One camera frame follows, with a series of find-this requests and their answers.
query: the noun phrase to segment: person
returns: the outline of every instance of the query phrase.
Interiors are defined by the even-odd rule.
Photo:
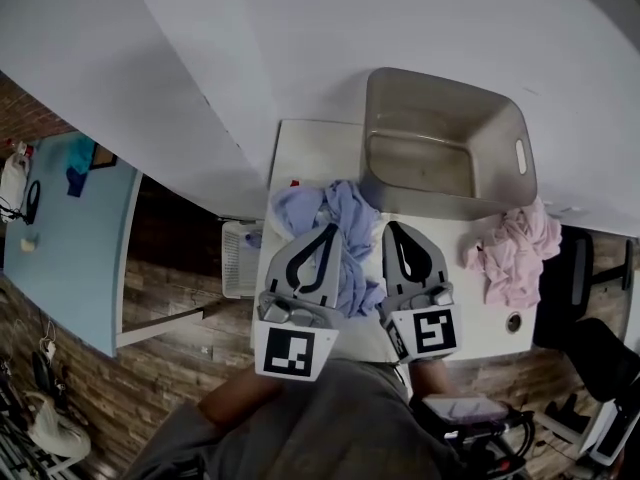
[[[414,394],[454,394],[440,360],[411,363]],[[457,455],[414,419],[393,366],[327,361],[315,382],[257,375],[253,366],[178,407],[127,480],[454,479]]]

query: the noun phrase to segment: beige plastic bin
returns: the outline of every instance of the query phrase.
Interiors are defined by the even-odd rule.
[[[457,220],[526,206],[537,194],[513,101],[393,68],[369,76],[360,183],[381,211]]]

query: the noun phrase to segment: light blue tabletop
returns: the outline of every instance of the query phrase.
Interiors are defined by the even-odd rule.
[[[8,224],[4,273],[56,323],[115,356],[120,256],[137,170],[118,158],[113,167],[89,171],[79,198],[68,196],[69,145],[79,137],[59,135],[37,146],[27,192],[40,180],[38,213],[31,226]],[[35,241],[35,251],[23,252],[22,238]]]

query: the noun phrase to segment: brick wall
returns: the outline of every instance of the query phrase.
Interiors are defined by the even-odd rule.
[[[74,130],[0,71],[0,158],[12,153],[7,139],[30,142]]]

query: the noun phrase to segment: white bag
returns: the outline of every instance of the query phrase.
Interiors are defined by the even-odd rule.
[[[20,211],[28,176],[29,159],[26,156],[14,153],[7,158],[0,177],[0,205],[14,211]],[[0,217],[4,222],[15,219],[2,210],[0,210]]]

